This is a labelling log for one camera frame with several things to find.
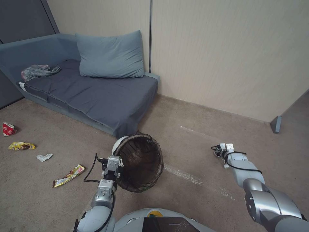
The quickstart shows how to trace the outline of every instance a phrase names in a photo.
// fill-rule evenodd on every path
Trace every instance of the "dark gray blanket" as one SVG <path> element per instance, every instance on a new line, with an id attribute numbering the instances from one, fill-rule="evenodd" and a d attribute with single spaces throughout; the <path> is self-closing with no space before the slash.
<path id="1" fill-rule="evenodd" d="M 32 79 L 26 90 L 64 102 L 89 118 L 110 127 L 117 138 L 133 134 L 151 105 L 158 89 L 155 78 L 91 78 L 79 72 L 80 61 L 59 64 L 61 71 L 52 76 Z"/>

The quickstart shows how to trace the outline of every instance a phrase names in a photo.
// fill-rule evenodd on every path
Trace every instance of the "pillow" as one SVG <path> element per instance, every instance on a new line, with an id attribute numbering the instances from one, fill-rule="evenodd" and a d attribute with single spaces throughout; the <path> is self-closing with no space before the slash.
<path id="1" fill-rule="evenodd" d="M 75 36 L 82 76 L 125 78 L 144 75 L 141 31 L 112 37 Z"/>

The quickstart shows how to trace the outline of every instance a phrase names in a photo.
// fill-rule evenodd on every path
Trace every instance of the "black mesh basket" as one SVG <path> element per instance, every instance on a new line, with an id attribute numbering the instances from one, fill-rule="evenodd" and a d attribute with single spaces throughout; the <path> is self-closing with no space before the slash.
<path id="1" fill-rule="evenodd" d="M 113 155 L 121 156 L 124 165 L 117 184 L 130 192 L 150 189 L 163 171 L 160 145 L 150 135 L 139 131 L 123 139 Z"/>

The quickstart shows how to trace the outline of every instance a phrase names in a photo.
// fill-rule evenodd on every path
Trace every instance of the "beige carpet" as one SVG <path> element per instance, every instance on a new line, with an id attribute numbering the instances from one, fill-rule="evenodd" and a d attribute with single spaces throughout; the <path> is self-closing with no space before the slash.
<path id="1" fill-rule="evenodd" d="M 268 123 L 157 96 L 139 125 L 160 144 L 167 169 L 155 187 L 142 193 L 116 192 L 114 216 L 146 207 L 183 213 L 216 231 L 265 231 L 247 213 L 239 188 L 210 146 L 233 143 L 263 171 L 266 184 L 284 191 L 309 217 L 308 150 L 309 97 L 306 95 L 283 117 L 281 133 Z M 111 154 L 116 139 L 102 131 L 23 99 L 0 110 L 1 122 L 20 128 L 0 136 L 0 231 L 72 231 L 96 192 L 83 183 L 86 173 L 52 188 L 78 163 L 90 168 L 95 152 Z M 14 141 L 32 142 L 35 150 L 12 151 Z M 46 162 L 36 155 L 53 153 Z M 177 170 L 195 178 L 199 184 Z M 99 179 L 100 165 L 90 178 Z"/>

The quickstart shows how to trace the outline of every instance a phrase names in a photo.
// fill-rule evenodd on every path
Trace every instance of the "gray sofa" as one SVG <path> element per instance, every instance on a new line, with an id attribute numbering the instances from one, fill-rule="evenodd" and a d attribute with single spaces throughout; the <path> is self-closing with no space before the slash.
<path id="1" fill-rule="evenodd" d="M 25 98 L 117 138 L 135 133 L 157 93 L 160 77 L 147 72 L 141 78 L 82 77 L 79 62 L 74 35 L 0 45 L 0 69 Z M 23 90 L 21 71 L 33 64 L 58 64 L 61 71 L 30 80 Z"/>

